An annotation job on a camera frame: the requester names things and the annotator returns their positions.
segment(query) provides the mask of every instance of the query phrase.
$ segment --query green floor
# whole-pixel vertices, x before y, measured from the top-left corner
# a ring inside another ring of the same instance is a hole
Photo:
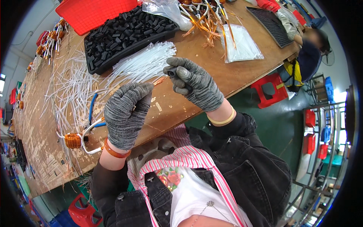
[[[310,96],[301,89],[298,96],[291,100],[285,99],[268,108],[259,109],[257,104],[260,99],[256,90],[244,89],[229,98],[228,101],[236,111],[249,113],[255,118],[256,133],[261,142],[272,153],[289,164],[295,178],[303,139],[303,113],[301,110],[312,104]],[[206,130],[203,126],[207,122],[206,114],[203,113],[186,122],[186,125]],[[52,214],[67,209],[72,200],[79,194],[79,189],[75,185],[72,181],[65,184],[64,191],[58,187],[42,196],[43,200],[49,201],[47,206]]]

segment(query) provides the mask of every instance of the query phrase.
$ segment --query pink striped shirt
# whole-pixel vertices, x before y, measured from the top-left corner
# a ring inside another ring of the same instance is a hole
[[[221,172],[216,167],[212,158],[207,152],[201,149],[193,147],[190,143],[189,135],[186,132],[184,124],[175,127],[163,135],[173,142],[177,148],[170,155],[164,156],[161,159],[152,159],[145,163],[140,169],[139,176],[136,177],[131,169],[128,169],[127,175],[134,185],[136,190],[140,190],[145,197],[146,205],[150,213],[151,222],[154,227],[158,227],[158,223],[152,212],[149,198],[147,196],[147,187],[145,185],[145,174],[152,171],[158,171],[166,167],[183,166],[189,168],[205,168],[211,170],[214,175],[214,181],[222,195],[224,202],[233,214],[236,222],[240,227],[247,227],[245,220],[243,219],[236,200],[229,188],[226,180],[222,176]]]

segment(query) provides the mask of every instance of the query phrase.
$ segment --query jacket button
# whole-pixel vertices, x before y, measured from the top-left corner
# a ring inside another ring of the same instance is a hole
[[[123,201],[124,197],[125,197],[124,195],[119,195],[119,196],[117,196],[117,199]]]

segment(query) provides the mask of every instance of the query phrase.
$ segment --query orange bangle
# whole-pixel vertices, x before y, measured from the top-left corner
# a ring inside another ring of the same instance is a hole
[[[110,155],[112,155],[113,157],[116,157],[116,158],[127,158],[130,154],[131,154],[131,150],[129,150],[127,153],[125,153],[125,154],[120,154],[120,153],[117,153],[117,152],[115,152],[114,150],[112,150],[111,148],[110,148],[110,146],[108,145],[108,143],[107,143],[107,141],[108,141],[108,137],[106,137],[106,139],[105,139],[105,149],[108,151],[108,153],[110,154]]]

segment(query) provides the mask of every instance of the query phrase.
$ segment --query window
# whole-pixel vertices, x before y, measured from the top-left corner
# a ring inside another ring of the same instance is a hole
[[[345,112],[340,113],[340,128],[345,129]]]
[[[5,81],[0,80],[0,92],[2,93],[4,90]]]
[[[347,142],[347,132],[345,130],[341,130],[339,132],[339,144],[345,144]]]
[[[4,85],[5,85],[5,75],[4,74],[0,74],[0,97],[3,96],[3,90],[4,90]]]

